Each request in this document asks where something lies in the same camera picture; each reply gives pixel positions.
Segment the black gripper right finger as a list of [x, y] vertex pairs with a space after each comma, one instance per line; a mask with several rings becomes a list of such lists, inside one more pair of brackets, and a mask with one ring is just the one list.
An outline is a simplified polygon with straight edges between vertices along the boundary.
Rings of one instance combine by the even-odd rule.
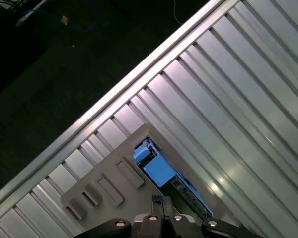
[[257, 234], [220, 219], [209, 218], [201, 225], [173, 211], [170, 197], [165, 197], [165, 218], [176, 238], [256, 238]]

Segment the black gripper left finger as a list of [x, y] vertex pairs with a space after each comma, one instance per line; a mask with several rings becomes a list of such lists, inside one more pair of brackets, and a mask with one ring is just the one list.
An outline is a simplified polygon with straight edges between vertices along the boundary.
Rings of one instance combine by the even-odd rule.
[[160, 238], [162, 237], [163, 215], [140, 214], [133, 223], [122, 218], [113, 218], [77, 238]]

